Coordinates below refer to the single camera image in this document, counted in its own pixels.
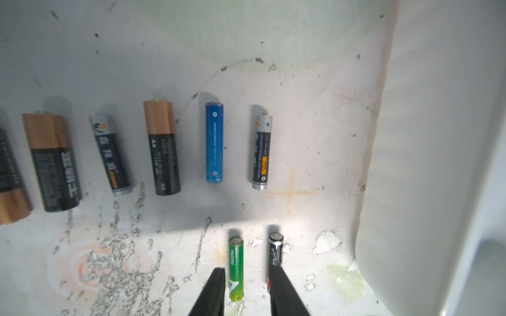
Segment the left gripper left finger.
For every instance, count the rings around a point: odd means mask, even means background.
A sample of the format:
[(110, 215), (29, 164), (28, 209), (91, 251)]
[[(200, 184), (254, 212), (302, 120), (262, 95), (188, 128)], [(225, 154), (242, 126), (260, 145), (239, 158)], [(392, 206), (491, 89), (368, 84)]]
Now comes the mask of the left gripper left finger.
[(225, 269), (215, 268), (189, 316), (224, 316), (225, 290)]

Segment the green battery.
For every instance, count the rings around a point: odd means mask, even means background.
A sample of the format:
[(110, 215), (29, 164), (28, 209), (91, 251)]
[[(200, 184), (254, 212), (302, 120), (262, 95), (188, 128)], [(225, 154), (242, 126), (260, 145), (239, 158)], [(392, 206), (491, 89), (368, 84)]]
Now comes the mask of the green battery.
[(244, 241), (235, 236), (229, 239), (229, 298), (239, 302), (244, 295)]

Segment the black Duracell battery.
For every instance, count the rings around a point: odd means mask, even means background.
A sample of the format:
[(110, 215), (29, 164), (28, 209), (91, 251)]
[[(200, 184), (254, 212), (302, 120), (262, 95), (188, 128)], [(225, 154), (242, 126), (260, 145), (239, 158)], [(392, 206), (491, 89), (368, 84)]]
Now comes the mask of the black Duracell battery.
[(25, 113), (22, 121), (45, 211), (55, 213), (75, 208), (82, 194), (65, 118), (49, 113)]

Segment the small black battery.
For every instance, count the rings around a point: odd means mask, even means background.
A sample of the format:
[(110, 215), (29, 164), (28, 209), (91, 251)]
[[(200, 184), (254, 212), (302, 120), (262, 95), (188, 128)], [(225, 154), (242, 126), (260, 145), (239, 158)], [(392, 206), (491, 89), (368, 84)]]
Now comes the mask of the small black battery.
[(267, 291), (271, 289), (270, 269), (272, 267), (281, 267), (283, 263), (283, 245), (284, 236), (281, 233), (274, 232), (269, 236), (269, 256), (267, 265)]

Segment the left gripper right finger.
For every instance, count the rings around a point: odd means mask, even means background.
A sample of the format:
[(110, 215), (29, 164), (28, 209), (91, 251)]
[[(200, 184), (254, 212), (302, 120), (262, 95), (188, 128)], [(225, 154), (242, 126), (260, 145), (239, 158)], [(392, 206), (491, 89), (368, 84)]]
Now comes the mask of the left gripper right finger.
[(270, 267), (272, 316), (310, 316), (282, 267)]

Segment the black copper battery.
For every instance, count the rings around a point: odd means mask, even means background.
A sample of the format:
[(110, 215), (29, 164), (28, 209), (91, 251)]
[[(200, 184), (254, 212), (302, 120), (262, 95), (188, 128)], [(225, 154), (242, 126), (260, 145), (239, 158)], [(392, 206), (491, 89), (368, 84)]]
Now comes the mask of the black copper battery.
[(177, 194), (181, 190), (181, 181), (172, 103), (163, 100), (150, 100), (144, 101), (143, 106), (155, 193), (158, 196)]

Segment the small blue battery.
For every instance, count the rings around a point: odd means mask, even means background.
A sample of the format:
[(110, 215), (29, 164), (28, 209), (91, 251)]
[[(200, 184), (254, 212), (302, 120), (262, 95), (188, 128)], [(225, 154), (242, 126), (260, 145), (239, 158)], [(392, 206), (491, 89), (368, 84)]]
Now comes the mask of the small blue battery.
[(223, 181), (223, 119), (223, 104), (206, 104), (206, 180), (212, 184)]

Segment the dark grey battery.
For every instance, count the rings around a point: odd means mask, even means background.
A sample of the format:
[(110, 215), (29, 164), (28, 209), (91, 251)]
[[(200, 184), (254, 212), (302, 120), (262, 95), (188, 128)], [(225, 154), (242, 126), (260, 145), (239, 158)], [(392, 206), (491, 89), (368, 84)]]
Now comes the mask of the dark grey battery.
[(95, 114), (89, 116), (89, 121), (113, 195), (131, 193), (133, 185), (114, 120), (109, 115)]

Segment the white plastic storage box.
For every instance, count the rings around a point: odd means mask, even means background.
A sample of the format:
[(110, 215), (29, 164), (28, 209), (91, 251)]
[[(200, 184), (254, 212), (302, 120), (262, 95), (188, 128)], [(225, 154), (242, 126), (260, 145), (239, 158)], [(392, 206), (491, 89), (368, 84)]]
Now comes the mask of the white plastic storage box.
[(505, 2), (401, 1), (356, 239), (393, 315), (505, 314)]

